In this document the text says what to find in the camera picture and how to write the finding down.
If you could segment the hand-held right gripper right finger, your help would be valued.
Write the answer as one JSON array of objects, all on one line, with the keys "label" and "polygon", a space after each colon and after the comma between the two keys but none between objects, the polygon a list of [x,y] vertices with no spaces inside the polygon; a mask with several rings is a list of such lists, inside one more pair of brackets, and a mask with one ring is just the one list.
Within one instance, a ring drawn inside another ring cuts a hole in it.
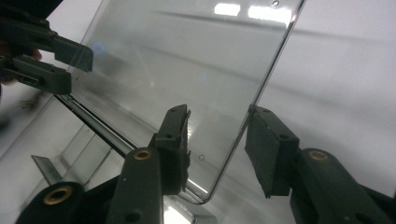
[{"label": "hand-held right gripper right finger", "polygon": [[299,138],[271,110],[256,106],[247,126],[245,151],[266,198],[288,196]]}]

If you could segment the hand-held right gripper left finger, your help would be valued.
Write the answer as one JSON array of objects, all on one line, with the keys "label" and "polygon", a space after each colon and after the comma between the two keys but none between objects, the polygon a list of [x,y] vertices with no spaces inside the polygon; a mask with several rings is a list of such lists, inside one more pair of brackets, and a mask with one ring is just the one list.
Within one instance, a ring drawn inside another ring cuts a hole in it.
[{"label": "hand-held right gripper left finger", "polygon": [[190,114],[186,105],[170,108],[159,131],[150,140],[149,145],[157,149],[160,156],[163,195],[178,195],[187,186],[191,164],[188,151]]}]

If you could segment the clear plastic compartment box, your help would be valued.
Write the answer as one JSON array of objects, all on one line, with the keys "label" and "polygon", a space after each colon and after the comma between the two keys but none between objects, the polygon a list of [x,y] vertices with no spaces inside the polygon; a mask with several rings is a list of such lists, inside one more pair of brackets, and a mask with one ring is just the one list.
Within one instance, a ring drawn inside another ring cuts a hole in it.
[{"label": "clear plastic compartment box", "polygon": [[42,190],[35,166],[92,187],[148,144],[168,109],[191,112],[189,179],[165,201],[165,224],[218,224],[208,206],[271,76],[304,0],[64,0],[49,15],[60,35],[91,48],[69,95],[31,101],[6,91],[1,113],[0,224],[14,224]]}]

